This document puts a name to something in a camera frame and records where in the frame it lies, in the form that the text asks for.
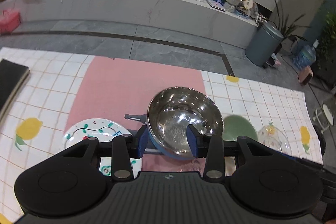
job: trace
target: gray trash can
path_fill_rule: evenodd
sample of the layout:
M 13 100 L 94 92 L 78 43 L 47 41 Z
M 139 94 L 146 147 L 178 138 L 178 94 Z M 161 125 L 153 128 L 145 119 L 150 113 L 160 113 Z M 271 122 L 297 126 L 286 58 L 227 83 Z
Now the gray trash can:
M 261 67 L 283 38 L 279 30 L 269 23 L 264 23 L 246 48 L 245 55 L 253 64 Z

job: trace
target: black notebook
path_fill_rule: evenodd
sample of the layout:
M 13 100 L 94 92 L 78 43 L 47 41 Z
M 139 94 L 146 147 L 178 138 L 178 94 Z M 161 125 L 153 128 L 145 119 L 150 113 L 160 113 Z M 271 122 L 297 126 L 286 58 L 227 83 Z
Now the black notebook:
M 19 88 L 24 84 L 30 71 L 23 65 L 8 60 L 0 62 L 0 123 Z

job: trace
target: pink bag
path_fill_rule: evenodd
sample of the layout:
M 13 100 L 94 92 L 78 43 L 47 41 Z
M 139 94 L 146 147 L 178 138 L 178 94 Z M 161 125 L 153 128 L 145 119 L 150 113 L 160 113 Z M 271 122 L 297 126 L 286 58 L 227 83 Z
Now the pink bag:
M 20 12 L 18 10 L 4 10 L 0 15 L 0 34 L 10 33 L 20 25 Z

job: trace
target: lemon print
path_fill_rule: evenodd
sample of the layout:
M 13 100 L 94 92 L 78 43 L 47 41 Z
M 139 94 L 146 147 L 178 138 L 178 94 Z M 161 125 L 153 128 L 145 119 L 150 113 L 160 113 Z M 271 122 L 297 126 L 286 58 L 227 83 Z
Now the lemon print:
M 18 150 L 22 151 L 19 148 L 19 145 L 26 145 L 24 140 L 31 140 L 34 138 L 40 131 L 42 122 L 37 118 L 28 118 L 20 123 L 16 128 L 16 138 L 15 146 Z
M 234 77 L 234 76 L 229 76 L 229 75 L 227 75 L 227 76 L 226 76 L 226 79 L 227 79 L 228 81 L 230 81 L 231 83 L 238 83 L 238 82 L 239 82 L 239 78 Z
M 0 213 L 0 223 L 1 224 L 12 224 L 2 213 Z
M 301 141 L 302 141 L 303 148 L 306 151 L 306 153 L 308 154 L 310 134 L 309 134 L 309 131 L 308 131 L 307 127 L 301 126 L 300 127 L 300 133 L 301 133 Z

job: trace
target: stainless steel bowl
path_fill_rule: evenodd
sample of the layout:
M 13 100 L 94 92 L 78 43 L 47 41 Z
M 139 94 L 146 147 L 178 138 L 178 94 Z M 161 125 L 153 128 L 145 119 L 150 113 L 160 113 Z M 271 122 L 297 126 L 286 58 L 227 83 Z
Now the stainless steel bowl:
M 193 158 L 186 138 L 192 124 L 200 134 L 221 136 L 223 120 L 216 105 L 206 95 L 187 87 L 170 87 L 152 99 L 147 111 L 151 137 L 168 155 Z

